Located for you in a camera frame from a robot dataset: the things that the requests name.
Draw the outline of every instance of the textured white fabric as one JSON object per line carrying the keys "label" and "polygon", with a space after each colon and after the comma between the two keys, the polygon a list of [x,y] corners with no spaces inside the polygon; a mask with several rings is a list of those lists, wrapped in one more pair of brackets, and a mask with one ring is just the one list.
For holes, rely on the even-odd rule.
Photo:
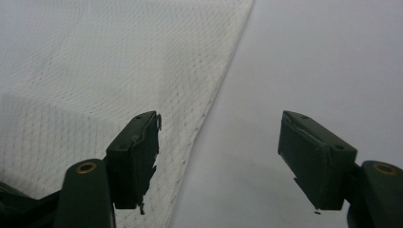
{"label": "textured white fabric", "polygon": [[253,0],[0,3],[0,181],[41,198],[75,162],[103,158],[137,114],[163,116],[145,216],[169,223],[192,143]]}

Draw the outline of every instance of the white surface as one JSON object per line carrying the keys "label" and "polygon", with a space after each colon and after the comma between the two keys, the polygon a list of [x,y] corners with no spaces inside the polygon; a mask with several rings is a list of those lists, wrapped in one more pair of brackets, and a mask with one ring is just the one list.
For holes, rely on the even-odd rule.
{"label": "white surface", "polygon": [[41,198],[75,162],[105,156],[134,116],[163,116],[146,212],[169,224],[194,138],[252,0],[2,1],[0,181]]}
{"label": "white surface", "polygon": [[191,154],[172,228],[347,227],[277,154],[282,110],[403,167],[403,2],[257,0]]}

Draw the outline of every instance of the white cloth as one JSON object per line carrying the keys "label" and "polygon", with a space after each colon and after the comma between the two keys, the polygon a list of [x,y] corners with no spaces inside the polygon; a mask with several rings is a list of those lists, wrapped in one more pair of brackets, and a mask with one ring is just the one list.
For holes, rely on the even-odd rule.
{"label": "white cloth", "polygon": [[135,115],[163,116],[145,216],[166,227],[193,141],[253,0],[0,3],[0,181],[40,199],[75,162],[103,158]]}

